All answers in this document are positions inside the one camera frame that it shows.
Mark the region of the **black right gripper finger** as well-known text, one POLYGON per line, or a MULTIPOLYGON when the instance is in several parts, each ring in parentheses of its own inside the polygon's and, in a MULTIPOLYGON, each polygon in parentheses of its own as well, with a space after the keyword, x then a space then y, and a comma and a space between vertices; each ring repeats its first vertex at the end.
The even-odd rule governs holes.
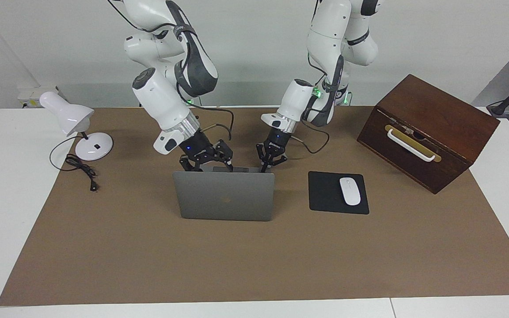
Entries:
POLYGON ((213 147, 214 161, 223 163, 228 171, 233 171, 234 167, 232 165, 232 158, 234 153, 232 149, 225 143, 223 139, 219 139, 213 147))
POLYGON ((185 171, 202 172, 200 163, 190 160, 189 157, 180 157, 179 163, 185 171))

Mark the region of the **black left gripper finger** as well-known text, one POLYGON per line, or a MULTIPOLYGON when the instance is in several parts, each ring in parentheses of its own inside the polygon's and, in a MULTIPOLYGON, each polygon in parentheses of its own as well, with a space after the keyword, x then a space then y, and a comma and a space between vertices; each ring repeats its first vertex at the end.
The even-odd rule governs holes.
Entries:
POLYGON ((284 149, 274 149, 269 153, 269 167, 274 167, 288 160, 284 149))
POLYGON ((267 170, 267 167, 268 167, 268 161, 269 161, 269 157, 265 151, 265 147, 263 144, 256 144, 256 150, 257 150, 257 154, 259 156, 259 159, 261 161, 261 168, 260 168, 260 173, 265 173, 266 170, 267 170))

